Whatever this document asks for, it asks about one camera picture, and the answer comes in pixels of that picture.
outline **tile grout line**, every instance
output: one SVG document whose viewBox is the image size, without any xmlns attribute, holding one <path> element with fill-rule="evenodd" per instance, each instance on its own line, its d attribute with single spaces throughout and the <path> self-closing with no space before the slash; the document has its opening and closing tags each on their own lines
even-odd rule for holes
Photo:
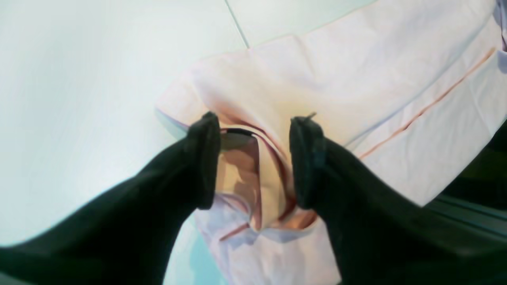
<svg viewBox="0 0 507 285">
<path fill-rule="evenodd" d="M 243 33 L 243 30 L 239 26 L 238 20 L 236 19 L 236 16 L 234 15 L 234 12 L 232 12 L 231 6 L 229 5 L 228 0 L 224 0 L 225 4 L 227 5 L 227 8 L 229 9 L 229 13 L 231 13 L 232 19 L 234 20 L 234 24 L 236 25 L 236 29 L 238 29 L 238 32 L 243 39 L 244 44 L 246 45 L 246 48 L 250 48 L 250 45 L 248 44 L 248 41 L 246 40 L 245 34 Z"/>
</svg>

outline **white tile floor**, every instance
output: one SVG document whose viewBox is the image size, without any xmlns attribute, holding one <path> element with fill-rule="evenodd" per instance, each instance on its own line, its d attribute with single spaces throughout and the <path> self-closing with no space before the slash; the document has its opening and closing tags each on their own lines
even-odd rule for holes
<svg viewBox="0 0 507 285">
<path fill-rule="evenodd" d="M 153 104 L 192 62 L 372 1 L 0 1 L 0 244 L 46 230 L 183 136 Z M 224 284 L 192 223 L 172 257 L 166 284 Z"/>
</svg>

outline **white fabric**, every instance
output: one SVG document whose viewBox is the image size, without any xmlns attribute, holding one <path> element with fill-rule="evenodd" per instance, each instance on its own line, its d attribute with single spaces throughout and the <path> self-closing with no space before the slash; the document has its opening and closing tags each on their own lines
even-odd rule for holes
<svg viewBox="0 0 507 285">
<path fill-rule="evenodd" d="M 186 125 L 212 110 L 224 128 L 259 130 L 289 166 L 290 118 L 317 112 L 327 137 L 424 205 L 505 120 L 507 54 L 497 5 L 378 0 L 302 37 L 202 61 L 157 106 Z M 248 221 L 220 195 L 210 211 L 196 213 L 230 284 L 340 280 L 322 221 L 295 230 L 246 228 L 220 240 Z"/>
</svg>

